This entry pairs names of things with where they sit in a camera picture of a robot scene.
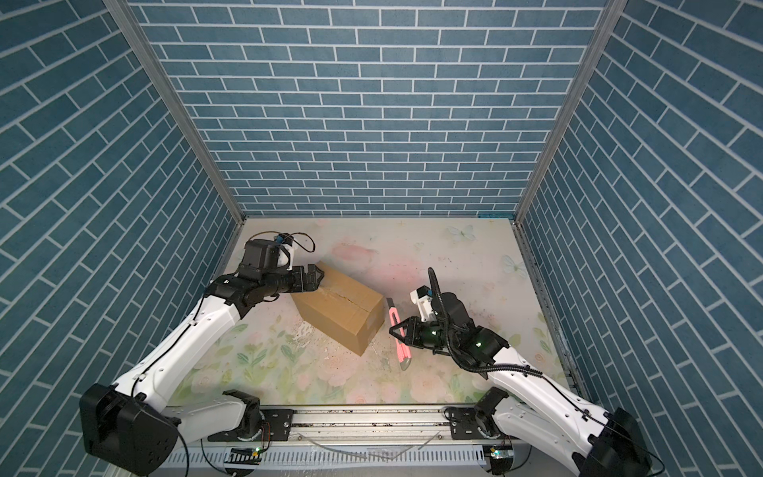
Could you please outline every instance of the floral tablecloth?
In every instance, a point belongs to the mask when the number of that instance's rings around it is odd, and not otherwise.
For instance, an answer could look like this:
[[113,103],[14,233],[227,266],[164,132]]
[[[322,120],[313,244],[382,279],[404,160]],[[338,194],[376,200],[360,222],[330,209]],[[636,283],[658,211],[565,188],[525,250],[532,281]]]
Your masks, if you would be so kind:
[[[476,324],[505,337],[566,386],[508,220],[249,219],[226,272],[237,267],[246,239],[264,230],[310,234],[317,249],[300,251],[296,264],[323,260],[392,297],[403,319],[417,313],[409,294],[429,285],[432,266],[440,288],[456,293]],[[411,352],[403,372],[384,326],[357,356],[302,321],[291,297],[282,295],[257,305],[223,335],[184,378],[171,404],[206,401],[231,388],[259,396],[263,404],[471,402],[490,388],[446,356]]]

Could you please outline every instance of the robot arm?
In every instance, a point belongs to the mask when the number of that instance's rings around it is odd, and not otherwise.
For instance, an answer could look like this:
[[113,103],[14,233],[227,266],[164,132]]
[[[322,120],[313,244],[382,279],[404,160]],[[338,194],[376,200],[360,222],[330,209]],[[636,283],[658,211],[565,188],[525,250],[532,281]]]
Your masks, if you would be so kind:
[[248,240],[236,273],[217,277],[159,346],[113,384],[95,384],[82,395],[88,453],[148,475],[172,452],[178,437],[191,442],[236,429],[249,438],[259,431],[259,399],[239,391],[185,408],[168,408],[167,403],[196,362],[255,305],[281,293],[318,288],[323,271],[315,265],[293,266],[293,244],[290,234]]
[[429,272],[432,289],[411,292],[421,317],[391,327],[390,334],[408,346],[451,356],[497,386],[475,406],[485,435],[519,437],[581,477],[647,475],[652,462],[633,416],[621,408],[611,414],[546,378],[502,337],[475,325],[464,304],[453,293],[440,293]]

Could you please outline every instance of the cable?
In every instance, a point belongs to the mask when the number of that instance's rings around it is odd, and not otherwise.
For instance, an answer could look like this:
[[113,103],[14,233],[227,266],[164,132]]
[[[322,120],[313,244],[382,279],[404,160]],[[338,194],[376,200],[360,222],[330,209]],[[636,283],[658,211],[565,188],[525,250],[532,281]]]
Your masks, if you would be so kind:
[[[300,247],[302,250],[304,250],[305,252],[307,252],[307,253],[313,253],[313,252],[315,251],[315,240],[313,240],[313,237],[310,237],[310,236],[309,236],[309,235],[307,235],[305,232],[294,232],[294,233],[290,234],[290,233],[288,233],[288,232],[276,232],[275,230],[266,230],[266,231],[264,231],[264,232],[259,232],[259,233],[257,233],[257,234],[254,234],[254,235],[252,235],[251,237],[249,237],[249,240],[252,240],[254,237],[258,237],[258,236],[260,236],[260,235],[264,235],[264,234],[276,234],[276,235],[285,235],[286,237],[289,237],[289,238],[291,239],[291,241],[293,241],[294,243],[296,243],[296,244],[297,244],[297,245],[298,245],[298,246],[299,246],[299,247]],[[299,243],[298,241],[296,241],[296,240],[294,239],[294,235],[304,235],[304,236],[306,236],[307,238],[309,238],[309,239],[310,239],[310,242],[312,242],[312,244],[313,244],[313,249],[312,249],[312,250],[308,250],[307,248],[305,248],[305,247],[304,247],[304,245],[302,245],[301,243]]]
[[[180,333],[180,335],[178,335],[178,337],[175,340],[175,342],[172,343],[171,345],[169,345],[169,348],[164,350],[164,353],[160,354],[158,358],[156,358],[154,361],[151,362],[151,364],[146,366],[146,368],[141,372],[140,375],[146,374],[146,371],[151,369],[151,366],[155,365],[160,359],[162,359],[167,353],[169,353],[169,351],[172,348],[175,347],[175,345],[180,341],[180,339],[183,338],[183,335],[185,334],[185,332],[191,329],[191,327],[193,326],[193,323],[196,322],[196,318],[198,317],[198,312],[201,311],[201,306],[204,304],[204,299],[205,298],[207,298],[207,297],[205,297],[203,295],[201,296],[201,300],[199,300],[199,303],[198,303],[198,308],[196,308],[196,313],[194,313],[193,318],[191,319],[191,321],[188,322],[188,326],[185,327],[185,329]],[[135,382],[133,382],[133,388],[130,390],[130,397],[132,399],[135,399],[135,387],[137,386],[138,382],[140,381],[140,375],[138,375],[138,378],[135,379]]]
[[180,433],[180,429],[176,427],[175,430],[178,432],[180,442],[183,443],[183,449],[185,449],[185,477],[188,477],[188,471],[191,469],[191,456],[188,454],[188,444],[185,443],[185,438],[183,438],[183,435]]
[[[268,446],[265,447],[265,424],[268,424]],[[263,421],[262,426],[260,427],[260,430],[262,431],[262,435],[260,436],[260,443],[262,443],[262,450],[259,451],[260,454],[263,454],[267,452],[270,449],[270,423],[268,421]]]
[[530,460],[530,454],[532,454],[532,453],[533,453],[533,446],[530,446],[530,450],[527,452],[527,457],[525,457],[525,460],[524,460],[524,462],[522,462],[522,463],[519,465],[519,467],[515,467],[515,468],[513,468],[513,469],[509,469],[509,471],[508,471],[508,472],[506,472],[506,473],[509,473],[509,472],[514,472],[515,470],[519,470],[519,469],[522,469],[522,467],[523,467],[525,464],[527,464],[527,461],[528,461],[528,460]]
[[[302,247],[302,250],[304,250],[305,252],[313,253],[315,251],[315,240],[313,240],[313,237],[310,237],[305,232],[294,232],[293,234],[289,234],[289,235],[291,236],[291,239],[294,241],[294,243],[296,243],[298,246]],[[313,243],[313,249],[312,250],[308,250],[308,249],[304,248],[304,246],[301,243],[299,243],[298,241],[294,240],[294,235],[304,235],[307,238],[309,238],[310,242]]]
[[231,475],[232,475],[233,477],[236,477],[236,475],[238,474],[238,472],[234,472],[233,474],[229,474],[228,472],[226,472],[226,471],[224,471],[224,470],[222,470],[222,469],[220,469],[220,468],[218,468],[218,467],[214,466],[214,465],[212,464],[212,462],[210,462],[210,461],[209,461],[209,459],[207,458],[207,453],[204,451],[204,439],[203,439],[203,438],[202,438],[202,439],[200,439],[200,440],[199,440],[199,443],[201,444],[201,456],[203,456],[203,457],[204,457],[204,460],[206,460],[206,461],[207,461],[207,464],[209,464],[209,466],[210,466],[212,469],[214,469],[214,470],[218,471],[218,472],[219,472],[219,473],[221,473],[221,474],[225,474],[225,475],[228,475],[228,477],[230,477]]
[[[310,437],[303,436],[302,434],[298,434],[298,436],[301,437],[302,439],[305,439],[305,440],[309,441],[310,443],[314,444],[315,446],[320,447],[321,449],[328,450],[329,452],[334,452],[334,453],[338,453],[338,454],[344,454],[346,456],[357,457],[358,459],[368,459],[369,457],[377,457],[379,459],[384,459],[384,460],[395,460],[398,457],[402,456],[407,451],[409,451],[409,450],[413,449],[414,447],[416,447],[416,444],[410,445],[410,446],[406,447],[405,449],[401,450],[400,452],[398,452],[397,454],[395,454],[394,456],[390,457],[390,456],[384,456],[382,454],[374,454],[374,453],[370,453],[370,452],[359,453],[359,452],[350,452],[348,450],[334,449],[332,447],[324,446],[321,443],[317,443],[314,440],[312,440]],[[418,450],[421,450],[428,443],[432,442],[434,440],[434,438],[437,437],[437,436],[439,436],[439,432],[436,433],[435,435],[433,435],[432,437],[430,437],[429,439],[427,439],[427,441],[424,442],[423,444],[419,445],[418,446]]]

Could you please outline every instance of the cardboard box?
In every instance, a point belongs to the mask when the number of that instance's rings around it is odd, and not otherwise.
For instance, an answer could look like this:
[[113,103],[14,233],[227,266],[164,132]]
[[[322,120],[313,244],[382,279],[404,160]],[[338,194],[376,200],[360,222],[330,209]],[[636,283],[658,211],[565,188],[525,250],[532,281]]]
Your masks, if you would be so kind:
[[326,273],[318,290],[291,295],[299,314],[361,356],[386,323],[384,297],[323,262],[317,265]]

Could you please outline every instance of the brick wallpaper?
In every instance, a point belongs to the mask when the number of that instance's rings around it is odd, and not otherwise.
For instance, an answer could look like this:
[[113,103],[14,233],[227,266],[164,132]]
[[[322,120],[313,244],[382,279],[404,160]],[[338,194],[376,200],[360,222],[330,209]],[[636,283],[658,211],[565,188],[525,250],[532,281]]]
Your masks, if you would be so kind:
[[0,11],[0,475],[90,475],[79,396],[179,321],[233,223],[100,0]]
[[130,2],[248,215],[510,214],[604,0]]
[[763,475],[763,4],[630,0],[526,226],[671,477]]

